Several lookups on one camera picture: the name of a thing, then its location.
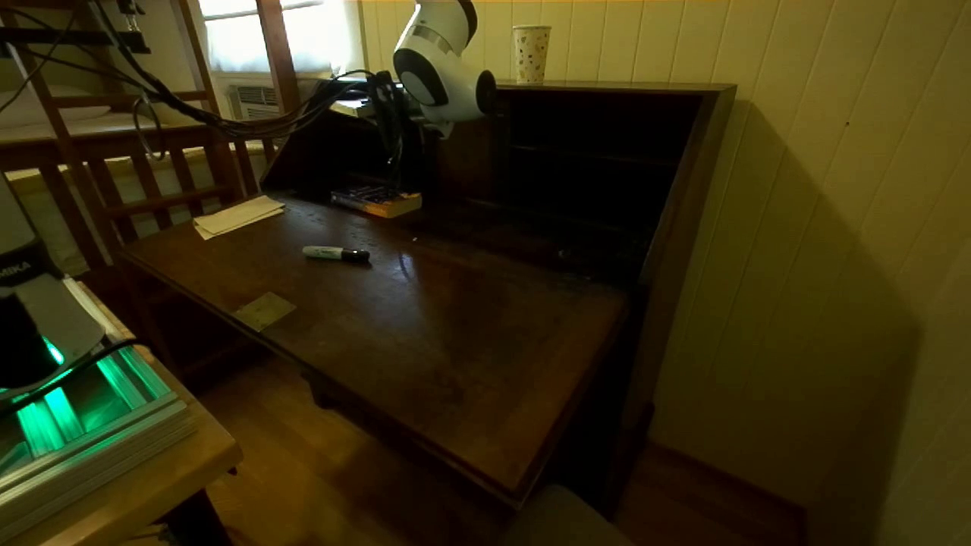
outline floor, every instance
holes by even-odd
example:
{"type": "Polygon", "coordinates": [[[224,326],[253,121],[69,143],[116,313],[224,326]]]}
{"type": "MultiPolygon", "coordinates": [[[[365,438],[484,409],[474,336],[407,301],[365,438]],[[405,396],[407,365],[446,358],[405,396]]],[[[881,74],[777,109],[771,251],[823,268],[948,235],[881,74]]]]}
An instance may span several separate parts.
{"type": "MultiPolygon", "coordinates": [[[[209,499],[236,546],[476,546],[508,513],[417,457],[311,403],[283,362],[254,362],[200,400],[242,442],[236,476],[209,499]]],[[[799,546],[799,509],[646,449],[616,524],[644,546],[799,546]]]]}

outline window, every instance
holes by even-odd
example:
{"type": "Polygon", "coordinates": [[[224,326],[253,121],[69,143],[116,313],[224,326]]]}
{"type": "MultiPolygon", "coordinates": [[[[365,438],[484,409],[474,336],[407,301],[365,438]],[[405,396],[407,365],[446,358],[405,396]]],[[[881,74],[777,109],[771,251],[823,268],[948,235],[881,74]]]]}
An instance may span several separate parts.
{"type": "MultiPolygon", "coordinates": [[[[271,74],[258,0],[200,0],[209,63],[218,74],[271,74]]],[[[279,0],[298,74],[361,67],[353,0],[279,0]]]]}

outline pen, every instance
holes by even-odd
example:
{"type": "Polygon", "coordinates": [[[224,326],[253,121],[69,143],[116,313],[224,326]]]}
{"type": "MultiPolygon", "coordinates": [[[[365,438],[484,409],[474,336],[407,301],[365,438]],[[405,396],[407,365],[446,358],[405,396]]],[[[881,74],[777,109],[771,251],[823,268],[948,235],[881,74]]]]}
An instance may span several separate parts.
{"type": "Polygon", "coordinates": [[[311,262],[344,262],[344,265],[371,265],[371,251],[344,249],[344,247],[304,247],[304,258],[311,262]]]}

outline white cup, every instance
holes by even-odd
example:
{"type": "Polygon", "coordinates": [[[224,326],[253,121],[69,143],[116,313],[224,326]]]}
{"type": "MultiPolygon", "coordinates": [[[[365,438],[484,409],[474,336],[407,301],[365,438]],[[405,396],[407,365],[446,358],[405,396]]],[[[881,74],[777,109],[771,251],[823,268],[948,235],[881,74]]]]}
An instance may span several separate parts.
{"type": "Polygon", "coordinates": [[[514,51],[517,51],[517,82],[522,86],[543,82],[547,51],[550,51],[550,26],[517,26],[514,51]]]}

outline desk surface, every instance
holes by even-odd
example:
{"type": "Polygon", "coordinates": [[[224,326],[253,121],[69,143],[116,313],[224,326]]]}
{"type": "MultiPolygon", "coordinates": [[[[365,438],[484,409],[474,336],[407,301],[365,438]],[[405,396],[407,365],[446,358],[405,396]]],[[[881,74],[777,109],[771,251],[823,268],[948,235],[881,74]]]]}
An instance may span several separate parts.
{"type": "Polygon", "coordinates": [[[533,490],[629,313],[619,288],[299,201],[209,243],[183,225],[125,258],[306,367],[358,426],[511,503],[533,490]],[[371,249],[374,268],[304,262],[306,243],[371,249]],[[233,320],[265,294],[291,313],[233,320]]]}
{"type": "MultiPolygon", "coordinates": [[[[109,309],[104,313],[107,323],[128,335],[109,309]]],[[[61,509],[45,524],[28,532],[18,542],[121,542],[239,463],[239,442],[153,358],[153,352],[142,352],[142,358],[187,403],[187,434],[138,471],[128,471],[109,485],[85,495],[85,502],[61,509]]]]}

